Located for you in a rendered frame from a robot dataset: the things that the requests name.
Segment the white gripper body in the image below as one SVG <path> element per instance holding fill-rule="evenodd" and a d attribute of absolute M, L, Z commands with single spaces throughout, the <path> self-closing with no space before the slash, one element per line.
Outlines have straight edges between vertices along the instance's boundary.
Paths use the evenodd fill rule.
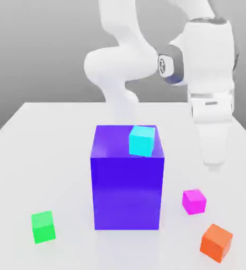
<path fill-rule="evenodd" d="M 224 163 L 229 127 L 227 123 L 198 124 L 201 153 L 205 165 L 218 166 Z"/>

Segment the small magenta cube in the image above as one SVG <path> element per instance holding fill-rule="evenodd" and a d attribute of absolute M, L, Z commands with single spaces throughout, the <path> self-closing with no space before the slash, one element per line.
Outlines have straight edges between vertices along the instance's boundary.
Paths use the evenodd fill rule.
<path fill-rule="evenodd" d="M 182 206 L 188 215 L 205 212 L 206 198 L 199 189 L 185 190 L 182 197 Z"/>

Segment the small cyan cube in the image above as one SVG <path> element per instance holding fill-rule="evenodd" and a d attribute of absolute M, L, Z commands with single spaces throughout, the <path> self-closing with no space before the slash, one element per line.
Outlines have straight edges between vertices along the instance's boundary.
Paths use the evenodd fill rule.
<path fill-rule="evenodd" d="M 154 148 L 155 127 L 134 126 L 129 134 L 129 154 L 150 157 Z"/>

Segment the small orange cube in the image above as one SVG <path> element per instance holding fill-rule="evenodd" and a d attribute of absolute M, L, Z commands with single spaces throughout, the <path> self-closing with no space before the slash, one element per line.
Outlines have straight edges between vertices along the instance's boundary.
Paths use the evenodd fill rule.
<path fill-rule="evenodd" d="M 221 263 L 230 250 L 232 238 L 232 233 L 212 224 L 202 236 L 200 252 Z"/>

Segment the small green cube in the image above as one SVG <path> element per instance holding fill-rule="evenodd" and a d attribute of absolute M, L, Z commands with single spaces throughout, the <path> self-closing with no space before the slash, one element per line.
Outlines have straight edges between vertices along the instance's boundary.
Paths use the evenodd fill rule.
<path fill-rule="evenodd" d="M 32 232 L 36 244 L 56 238 L 52 211 L 44 211 L 31 215 Z"/>

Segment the large blue box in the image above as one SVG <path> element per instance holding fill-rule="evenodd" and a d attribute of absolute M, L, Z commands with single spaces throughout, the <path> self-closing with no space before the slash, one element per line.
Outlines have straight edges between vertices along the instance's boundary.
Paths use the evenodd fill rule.
<path fill-rule="evenodd" d="M 132 126 L 97 125 L 90 156 L 96 230 L 157 230 L 164 152 L 155 133 L 151 157 L 129 154 Z"/>

